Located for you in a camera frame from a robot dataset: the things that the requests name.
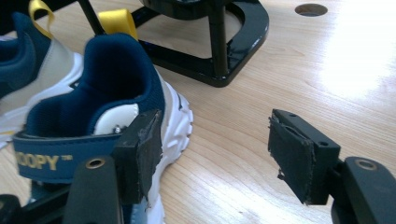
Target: round hole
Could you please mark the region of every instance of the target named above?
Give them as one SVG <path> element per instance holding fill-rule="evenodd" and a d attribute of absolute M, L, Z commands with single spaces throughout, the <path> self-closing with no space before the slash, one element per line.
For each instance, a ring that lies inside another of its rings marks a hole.
<path fill-rule="evenodd" d="M 302 16 L 316 17 L 327 13 L 327 8 L 319 4 L 303 4 L 297 6 L 294 11 Z"/>
<path fill-rule="evenodd" d="M 93 159 L 87 162 L 87 164 L 85 164 L 85 166 L 88 169 L 96 169 L 99 168 L 101 166 L 103 166 L 105 164 L 105 160 L 103 159 Z"/>
<path fill-rule="evenodd" d="M 358 159 L 355 160 L 355 162 L 360 168 L 365 170 L 374 171 L 377 169 L 375 163 L 372 163 L 371 161 Z"/>
<path fill-rule="evenodd" d="M 319 144 L 320 144 L 321 146 L 323 146 L 323 147 L 326 147 L 326 146 L 329 145 L 329 143 L 327 143 L 327 142 L 319 142 Z"/>

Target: screw hole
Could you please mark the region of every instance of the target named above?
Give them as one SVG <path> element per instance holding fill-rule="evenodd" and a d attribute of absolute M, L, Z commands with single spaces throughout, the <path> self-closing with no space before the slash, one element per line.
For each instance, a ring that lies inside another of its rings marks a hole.
<path fill-rule="evenodd" d="M 92 159 L 85 164 L 88 169 L 97 169 L 105 164 L 103 159 Z"/>
<path fill-rule="evenodd" d="M 358 160 L 355 160 L 355 162 L 360 168 L 365 169 L 365 170 L 374 171 L 377 169 L 375 163 L 372 163 L 371 161 L 358 159 Z"/>
<path fill-rule="evenodd" d="M 320 144 L 321 146 L 323 146 L 323 147 L 326 147 L 326 146 L 329 145 L 329 143 L 327 143 L 327 142 L 319 142 L 319 144 Z"/>

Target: black stand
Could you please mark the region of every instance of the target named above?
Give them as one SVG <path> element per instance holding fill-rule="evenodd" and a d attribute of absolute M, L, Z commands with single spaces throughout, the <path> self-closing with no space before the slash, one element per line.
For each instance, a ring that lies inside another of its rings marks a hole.
<path fill-rule="evenodd" d="M 89 1 L 78 1 L 92 29 L 97 35 L 102 34 L 103 29 Z M 269 18 L 259 0 L 150 0 L 143 3 L 145 7 L 132 13 L 136 27 L 160 14 L 179 20 L 196 20 L 208 16 L 211 58 L 194 57 L 142 40 L 140 44 L 155 64 L 214 87 L 230 84 L 267 37 Z M 228 43 L 225 38 L 225 10 L 233 13 L 243 23 L 241 30 Z"/>

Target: shoe strap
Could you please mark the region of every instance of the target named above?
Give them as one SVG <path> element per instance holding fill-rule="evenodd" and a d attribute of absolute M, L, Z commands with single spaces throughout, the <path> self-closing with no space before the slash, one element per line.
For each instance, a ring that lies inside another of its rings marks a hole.
<path fill-rule="evenodd" d="M 36 21 L 35 21 L 35 13 L 38 10 L 45 10 L 47 11 L 47 14 L 49 16 L 48 22 L 47 22 L 47 30 L 45 30 L 43 27 L 41 27 Z M 45 35 L 48 38 L 52 38 L 52 33 L 50 32 L 50 25 L 53 23 L 55 16 L 53 15 L 52 10 L 41 0 L 31 0 L 29 3 L 29 15 L 30 19 L 33 22 L 33 25 L 35 28 L 41 32 L 41 34 Z"/>
<path fill-rule="evenodd" d="M 108 35 L 125 33 L 137 40 L 137 31 L 131 12 L 126 9 L 117 9 L 98 13 L 98 19 Z"/>
<path fill-rule="evenodd" d="M 42 138 L 16 133 L 13 144 L 20 175 L 46 183 L 71 183 L 80 162 L 110 155 L 120 136 Z"/>

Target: table surface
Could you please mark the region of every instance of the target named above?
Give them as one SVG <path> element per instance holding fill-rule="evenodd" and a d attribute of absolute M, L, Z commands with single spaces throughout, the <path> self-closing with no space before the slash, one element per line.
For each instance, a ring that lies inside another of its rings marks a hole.
<path fill-rule="evenodd" d="M 91 0 L 95 11 L 135 10 L 137 0 Z M 262 0 L 270 17 L 265 43 L 235 80 L 214 88 L 158 67 L 190 101 L 193 132 L 180 159 L 163 173 L 167 223 L 331 223 L 328 205 L 306 206 L 277 176 L 267 151 L 273 108 L 293 112 L 341 147 L 340 158 L 379 161 L 396 175 L 396 9 L 391 1 L 315 1 L 318 17 L 297 14 L 303 0 Z M 83 53 L 93 32 L 75 3 L 55 13 L 52 33 Z M 239 20 L 226 17 L 227 37 Z M 210 57 L 207 18 L 160 16 L 139 37 Z M 25 202 L 29 181 L 17 175 L 12 145 L 0 150 L 0 193 Z"/>

